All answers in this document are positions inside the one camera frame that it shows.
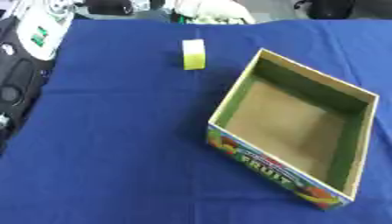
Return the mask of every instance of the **white object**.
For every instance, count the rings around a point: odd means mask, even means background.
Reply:
[[[256,22],[244,6],[232,0],[178,0],[175,11],[189,18],[237,18],[243,19],[247,24]]]

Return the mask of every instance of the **blue tablecloth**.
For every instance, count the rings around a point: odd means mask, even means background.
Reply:
[[[391,223],[392,22],[196,26],[75,21],[0,160],[2,224]],[[206,69],[182,69],[202,38]],[[322,212],[205,144],[207,120],[265,47],[381,95],[357,200]]]

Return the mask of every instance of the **box wall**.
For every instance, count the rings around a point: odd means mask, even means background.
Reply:
[[[259,175],[270,179],[280,186],[293,191],[296,195],[316,204],[323,209],[344,206],[351,201],[319,185],[302,173],[294,171],[261,150],[245,143],[236,136],[213,124],[208,125],[208,143],[223,151],[231,158],[245,164]]]

